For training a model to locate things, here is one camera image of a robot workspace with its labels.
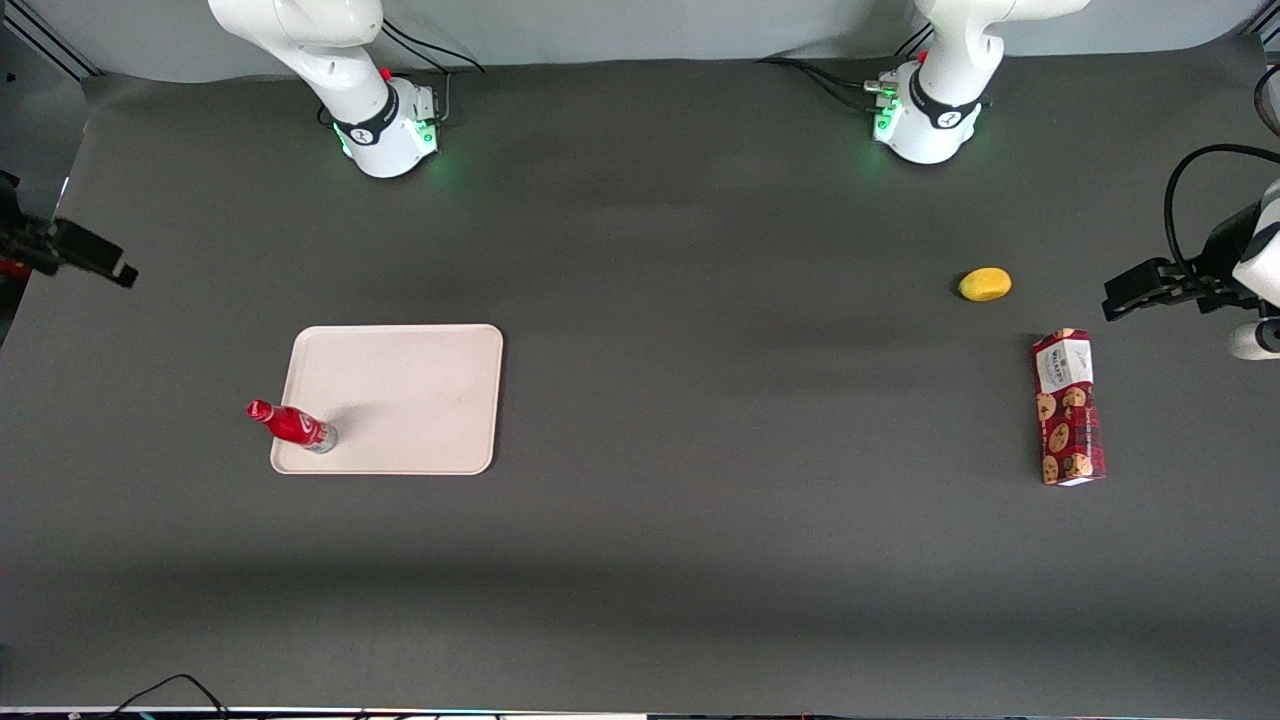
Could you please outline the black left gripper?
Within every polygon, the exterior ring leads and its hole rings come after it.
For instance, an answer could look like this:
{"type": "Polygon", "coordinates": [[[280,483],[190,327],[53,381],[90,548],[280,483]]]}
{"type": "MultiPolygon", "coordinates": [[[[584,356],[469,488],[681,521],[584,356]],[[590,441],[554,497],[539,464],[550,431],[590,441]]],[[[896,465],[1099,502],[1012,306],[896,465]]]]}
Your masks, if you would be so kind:
{"type": "Polygon", "coordinates": [[[1116,322],[1135,310],[1158,305],[1196,302],[1199,313],[1221,307],[1261,311],[1265,301],[1236,281],[1233,272],[1253,238],[1261,214],[1261,202],[1230,215],[1207,236],[1196,256],[1181,250],[1176,234],[1167,236],[1174,261],[1151,258],[1128,272],[1129,281],[1107,281],[1103,284],[1103,318],[1116,322]]]}

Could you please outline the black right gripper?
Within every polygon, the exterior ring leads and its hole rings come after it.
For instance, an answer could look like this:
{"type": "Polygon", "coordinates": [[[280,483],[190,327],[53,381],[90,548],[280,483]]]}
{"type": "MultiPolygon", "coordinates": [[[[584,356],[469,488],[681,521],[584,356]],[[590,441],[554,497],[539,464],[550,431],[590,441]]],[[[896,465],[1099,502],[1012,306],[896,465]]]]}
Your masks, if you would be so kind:
{"type": "MultiPolygon", "coordinates": [[[[61,261],[52,254],[46,225],[22,211],[17,187],[20,179],[1,170],[1,260],[3,274],[29,277],[32,273],[55,275],[61,261]]],[[[100,275],[122,288],[132,288],[138,278],[136,268],[123,263],[123,250],[65,218],[55,219],[55,245],[64,265],[100,275]]]]}

